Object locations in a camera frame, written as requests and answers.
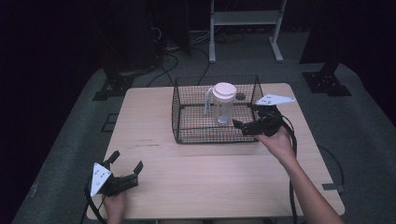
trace metal wire mesh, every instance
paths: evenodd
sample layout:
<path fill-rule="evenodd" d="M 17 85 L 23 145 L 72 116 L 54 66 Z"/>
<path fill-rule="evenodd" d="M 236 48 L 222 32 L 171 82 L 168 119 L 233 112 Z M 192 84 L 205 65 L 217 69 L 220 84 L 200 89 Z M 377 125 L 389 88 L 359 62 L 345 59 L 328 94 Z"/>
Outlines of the metal wire mesh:
<path fill-rule="evenodd" d="M 204 113 L 205 94 L 219 82 L 236 87 L 233 102 L 233 119 L 251 122 L 259 118 L 252 104 L 262 98 L 262 88 L 257 76 L 178 77 L 172 102 L 172 129 L 180 144 L 253 142 L 253 136 L 243 136 L 230 125 L 217 125 L 213 109 Z"/>

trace dark background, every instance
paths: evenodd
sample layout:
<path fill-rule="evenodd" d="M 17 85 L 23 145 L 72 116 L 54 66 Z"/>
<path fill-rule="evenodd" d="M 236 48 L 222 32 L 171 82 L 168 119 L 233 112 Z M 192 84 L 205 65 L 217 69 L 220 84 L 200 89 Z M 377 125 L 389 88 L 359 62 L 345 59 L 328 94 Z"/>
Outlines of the dark background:
<path fill-rule="evenodd" d="M 144 35 L 142 40 L 144 28 L 139 24 L 149 22 L 161 27 L 169 38 L 188 36 L 187 27 L 208 29 L 210 1 L 164 1 L 169 7 L 158 7 L 159 1 L 154 0 L 114 2 L 125 4 L 131 15 L 144 10 L 148 19 L 129 18 L 131 22 L 123 23 L 114 6 L 104 0 L 0 3 L 1 192 L 7 202 L 1 210 L 2 221 L 10 222 L 18 211 L 81 90 L 91 75 L 103 67 L 109 43 L 129 63 L 144 67 L 152 65 L 150 57 L 136 61 L 141 58 L 139 55 L 145 55 L 144 49 L 122 41 L 129 32 L 135 35 L 135 43 L 144 42 L 145 38 L 150 42 L 152 36 Z M 228 2 L 217 1 L 217 9 L 227 8 Z M 278 6 L 276 0 L 238 1 L 235 10 Z M 178 8 L 180 13 L 168 13 L 176 16 L 167 17 L 170 8 Z M 390 0 L 289 0 L 282 30 L 310 30 L 301 63 L 324 63 L 335 57 L 360 76 L 367 91 L 395 124 L 394 11 L 396 6 Z M 188 23 L 174 29 L 172 24 L 186 16 Z M 161 55 L 161 48 L 155 48 Z"/>

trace wooden table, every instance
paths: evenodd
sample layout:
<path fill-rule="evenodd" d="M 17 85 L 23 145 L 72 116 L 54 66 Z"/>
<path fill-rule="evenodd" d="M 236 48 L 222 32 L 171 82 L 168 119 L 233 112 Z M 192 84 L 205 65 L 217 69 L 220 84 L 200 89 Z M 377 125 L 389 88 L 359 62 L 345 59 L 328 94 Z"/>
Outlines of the wooden table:
<path fill-rule="evenodd" d="M 288 84 L 261 84 L 262 92 L 294 96 Z M 139 186 L 128 190 L 125 217 L 133 219 L 291 216 L 289 178 L 258 142 L 179 145 L 172 133 L 173 88 L 130 89 L 125 95 L 105 159 L 115 151 L 114 176 L 144 163 Z M 298 161 L 338 214 L 345 207 L 298 103 L 279 105 L 294 126 Z M 94 197 L 96 204 L 101 202 Z M 302 216 L 296 200 L 297 214 Z M 88 217 L 95 218 L 91 209 Z"/>

